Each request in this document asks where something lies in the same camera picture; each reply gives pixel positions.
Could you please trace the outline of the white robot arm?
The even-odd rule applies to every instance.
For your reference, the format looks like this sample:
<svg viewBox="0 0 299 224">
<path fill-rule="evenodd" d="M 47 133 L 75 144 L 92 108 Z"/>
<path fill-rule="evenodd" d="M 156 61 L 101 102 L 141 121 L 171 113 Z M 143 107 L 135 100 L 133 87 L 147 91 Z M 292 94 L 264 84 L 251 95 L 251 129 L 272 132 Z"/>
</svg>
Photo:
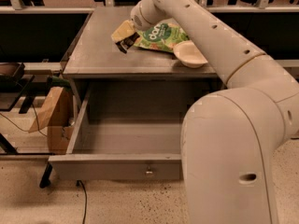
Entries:
<svg viewBox="0 0 299 224">
<path fill-rule="evenodd" d="M 299 131 L 299 83 L 194 0 L 141 0 L 132 36 L 172 18 L 224 83 L 196 101 L 181 131 L 192 224 L 278 224 L 272 155 Z"/>
</svg>

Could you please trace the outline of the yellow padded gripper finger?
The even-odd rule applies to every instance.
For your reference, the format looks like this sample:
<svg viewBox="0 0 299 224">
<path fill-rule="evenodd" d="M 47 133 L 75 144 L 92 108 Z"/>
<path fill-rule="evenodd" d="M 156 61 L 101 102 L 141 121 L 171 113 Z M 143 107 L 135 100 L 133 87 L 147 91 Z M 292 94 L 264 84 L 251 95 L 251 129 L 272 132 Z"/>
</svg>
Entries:
<svg viewBox="0 0 299 224">
<path fill-rule="evenodd" d="M 114 43 L 121 42 L 125 38 L 135 33 L 135 26 L 132 21 L 124 21 L 111 35 L 111 39 Z"/>
</svg>

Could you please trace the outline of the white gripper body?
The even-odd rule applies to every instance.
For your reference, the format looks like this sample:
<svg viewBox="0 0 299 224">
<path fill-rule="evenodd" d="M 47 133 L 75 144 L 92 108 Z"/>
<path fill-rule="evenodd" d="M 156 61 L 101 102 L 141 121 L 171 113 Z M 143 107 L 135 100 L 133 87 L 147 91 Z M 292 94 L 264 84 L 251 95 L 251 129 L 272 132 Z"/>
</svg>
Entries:
<svg viewBox="0 0 299 224">
<path fill-rule="evenodd" d="M 167 18 L 152 0 L 140 0 L 131 10 L 131 21 L 136 30 L 146 31 Z"/>
</svg>

